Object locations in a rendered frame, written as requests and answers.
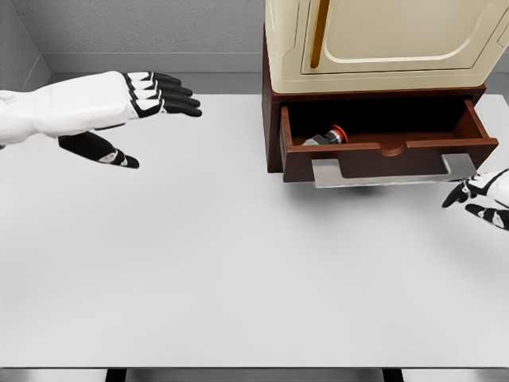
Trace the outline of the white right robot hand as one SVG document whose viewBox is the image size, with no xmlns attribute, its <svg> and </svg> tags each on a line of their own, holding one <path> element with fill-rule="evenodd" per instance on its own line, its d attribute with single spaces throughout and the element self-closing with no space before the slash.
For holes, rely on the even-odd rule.
<svg viewBox="0 0 509 382">
<path fill-rule="evenodd" d="M 480 173 L 460 181 L 442 202 L 446 209 L 454 203 L 465 203 L 476 197 L 490 197 L 502 209 L 467 204 L 464 209 L 492 226 L 509 232 L 509 168 Z"/>
</svg>

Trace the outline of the cream cabinet with door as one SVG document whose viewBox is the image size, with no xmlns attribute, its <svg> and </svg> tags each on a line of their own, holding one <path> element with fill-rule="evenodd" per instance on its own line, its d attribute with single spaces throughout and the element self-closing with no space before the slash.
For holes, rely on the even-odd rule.
<svg viewBox="0 0 509 382">
<path fill-rule="evenodd" d="M 319 0 L 266 0 L 264 52 L 288 93 L 481 85 L 509 47 L 509 0 L 330 0 L 319 66 Z"/>
</svg>

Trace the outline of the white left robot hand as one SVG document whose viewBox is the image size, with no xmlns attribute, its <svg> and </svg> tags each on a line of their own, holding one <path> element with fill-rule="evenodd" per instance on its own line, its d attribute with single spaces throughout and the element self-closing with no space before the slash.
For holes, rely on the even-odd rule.
<svg viewBox="0 0 509 382">
<path fill-rule="evenodd" d="M 35 126 L 56 138 L 61 148 L 94 162 L 137 169 L 124 154 L 95 131 L 158 114 L 200 117 L 200 102 L 181 81 L 159 72 L 109 71 L 81 76 L 36 91 Z"/>
</svg>

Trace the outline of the red-capped grey push-button switch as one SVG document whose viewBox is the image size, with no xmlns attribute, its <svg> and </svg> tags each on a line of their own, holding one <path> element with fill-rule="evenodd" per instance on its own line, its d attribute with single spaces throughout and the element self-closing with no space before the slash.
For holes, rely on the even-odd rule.
<svg viewBox="0 0 509 382">
<path fill-rule="evenodd" d="M 348 143 L 348 136 L 344 129 L 338 125 L 331 125 L 325 134 L 315 134 L 312 138 L 306 139 L 303 146 L 323 146 Z"/>
</svg>

